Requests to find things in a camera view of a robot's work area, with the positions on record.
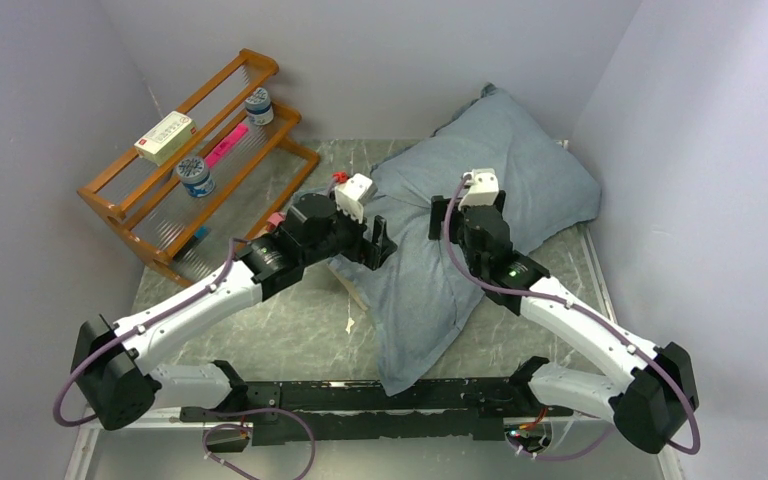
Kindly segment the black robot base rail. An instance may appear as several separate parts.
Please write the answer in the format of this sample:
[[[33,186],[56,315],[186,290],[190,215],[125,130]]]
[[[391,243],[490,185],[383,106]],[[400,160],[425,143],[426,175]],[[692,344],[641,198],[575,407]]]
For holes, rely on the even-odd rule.
[[[569,409],[545,407],[523,385],[505,377],[420,380],[394,396],[377,381],[251,382],[227,406],[184,407],[183,423],[245,423],[255,446],[315,439],[366,440],[466,436],[498,441],[514,427]]]

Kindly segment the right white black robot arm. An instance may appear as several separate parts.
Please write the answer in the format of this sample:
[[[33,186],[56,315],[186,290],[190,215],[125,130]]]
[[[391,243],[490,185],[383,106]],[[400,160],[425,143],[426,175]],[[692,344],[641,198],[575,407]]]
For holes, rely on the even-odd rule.
[[[521,414],[563,407],[607,422],[641,451],[701,448],[692,360],[675,342],[659,346],[614,324],[572,294],[546,268],[512,246],[504,196],[458,207],[431,200],[428,236],[456,269],[494,303],[549,330],[598,368],[592,374],[533,357],[511,376],[509,398]]]

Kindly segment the blue grey pillow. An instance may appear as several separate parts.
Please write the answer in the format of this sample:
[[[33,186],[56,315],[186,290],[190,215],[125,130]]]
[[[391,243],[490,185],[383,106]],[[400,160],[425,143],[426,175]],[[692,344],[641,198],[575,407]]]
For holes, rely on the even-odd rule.
[[[598,182],[507,91],[490,84],[430,137],[375,165],[377,191],[366,211],[386,220],[396,252],[377,270],[340,256],[328,267],[371,312],[388,395],[432,368],[483,298],[463,275],[455,240],[428,236],[432,199],[449,197],[463,174],[481,168],[494,170],[506,194],[503,217],[521,253],[598,215]]]

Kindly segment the patchwork green beige pillowcase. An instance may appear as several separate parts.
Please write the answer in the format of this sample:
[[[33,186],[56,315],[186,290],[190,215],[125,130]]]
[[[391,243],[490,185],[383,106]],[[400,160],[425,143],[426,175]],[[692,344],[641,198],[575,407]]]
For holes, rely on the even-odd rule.
[[[340,274],[334,267],[329,266],[328,269],[335,276],[335,278],[338,280],[338,282],[345,288],[345,290],[348,293],[349,297],[358,305],[358,307],[363,312],[367,312],[368,311],[368,305],[362,299],[360,293],[355,288],[354,284],[349,279],[347,279],[345,276]]]

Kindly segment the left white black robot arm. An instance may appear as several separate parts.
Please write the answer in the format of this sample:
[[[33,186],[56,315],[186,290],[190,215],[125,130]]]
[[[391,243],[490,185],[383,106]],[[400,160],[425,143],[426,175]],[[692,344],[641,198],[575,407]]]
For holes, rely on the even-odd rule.
[[[383,217],[356,220],[333,196],[305,194],[272,231],[242,248],[231,246],[225,263],[201,281],[138,314],[85,322],[69,381],[107,430],[174,407],[235,419],[247,404],[248,386],[228,362],[185,366],[163,359],[207,328],[300,282],[311,265],[342,256],[376,270],[396,250]]]

